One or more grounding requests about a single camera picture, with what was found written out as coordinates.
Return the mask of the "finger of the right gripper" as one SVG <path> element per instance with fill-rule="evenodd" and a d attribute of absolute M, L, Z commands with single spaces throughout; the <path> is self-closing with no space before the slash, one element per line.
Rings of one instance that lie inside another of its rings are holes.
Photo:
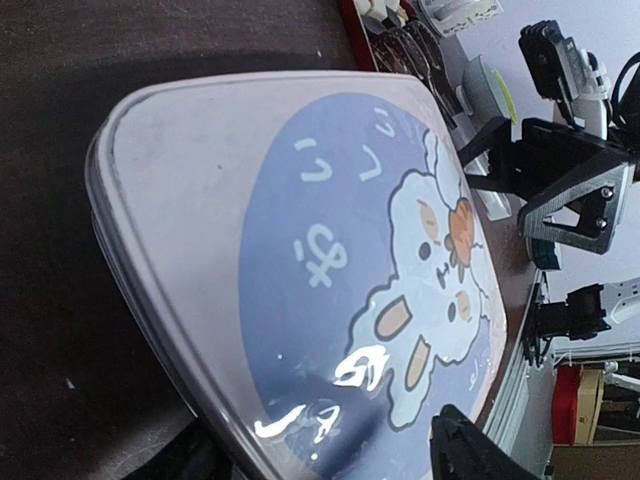
<path fill-rule="evenodd" d="M 461 166 L 465 168 L 481 154 L 488 155 L 487 174 L 466 173 L 472 189 L 498 193 L 519 193 L 523 153 L 518 142 L 511 138 L 511 121 L 507 118 L 492 118 L 472 140 L 458 151 Z"/>
<path fill-rule="evenodd" d="M 631 156 L 602 150 L 521 208 L 520 233 L 595 254 L 609 251 L 631 186 Z"/>

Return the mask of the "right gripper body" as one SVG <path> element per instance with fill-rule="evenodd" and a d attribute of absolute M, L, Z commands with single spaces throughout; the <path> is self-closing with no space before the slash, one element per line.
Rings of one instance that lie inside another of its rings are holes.
<path fill-rule="evenodd" d="M 556 104 L 559 121 L 527 118 L 522 138 L 511 139 L 511 121 L 487 123 L 494 191 L 530 200 L 553 187 L 574 188 L 589 174 L 623 168 L 627 183 L 639 181 L 639 136 L 626 129 L 619 85 L 597 57 L 575 46 L 554 20 L 524 27 L 519 46 L 538 94 Z"/>

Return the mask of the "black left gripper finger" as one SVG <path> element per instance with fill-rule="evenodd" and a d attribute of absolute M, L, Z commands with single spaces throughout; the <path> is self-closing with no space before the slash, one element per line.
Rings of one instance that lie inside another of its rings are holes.
<path fill-rule="evenodd" d="M 536 479 L 452 404 L 444 405 L 433 417 L 431 431 L 430 457 L 434 479 Z"/>

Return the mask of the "bunny tin lid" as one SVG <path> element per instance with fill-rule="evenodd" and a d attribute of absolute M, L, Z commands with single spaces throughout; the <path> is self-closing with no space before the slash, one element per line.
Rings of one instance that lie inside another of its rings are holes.
<path fill-rule="evenodd" d="M 100 246 L 195 414 L 257 479 L 428 479 L 476 419 L 507 319 L 431 92 L 405 75 L 177 81 L 87 155 Z"/>

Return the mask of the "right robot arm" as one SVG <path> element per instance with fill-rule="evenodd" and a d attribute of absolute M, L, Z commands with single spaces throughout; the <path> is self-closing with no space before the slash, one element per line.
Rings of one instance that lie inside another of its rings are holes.
<path fill-rule="evenodd" d="M 565 124 L 537 118 L 522 121 L 520 140 L 511 138 L 506 118 L 494 117 L 458 155 L 462 166 L 489 153 L 489 173 L 467 174 L 472 188 L 510 193 L 526 201 L 517 216 L 521 235 L 555 242 L 596 254 L 606 253 L 621 214 L 628 188 L 639 182 L 639 152 L 607 139 L 609 113 L 617 114 L 620 82 L 609 101 L 601 64 L 582 54 L 558 23 L 543 20 L 524 27 L 519 46 L 538 94 L 556 102 Z M 602 129 L 588 133 L 575 121 L 578 100 L 604 96 Z M 576 226 L 553 223 L 556 211 L 568 207 L 579 215 Z M 609 330 L 615 304 L 606 298 L 608 285 L 593 284 L 569 293 L 566 300 L 535 304 L 525 320 L 525 358 L 539 363 L 539 340 L 555 337 L 588 340 Z M 432 421 L 431 460 L 434 479 L 537 479 L 480 432 L 453 405 Z"/>

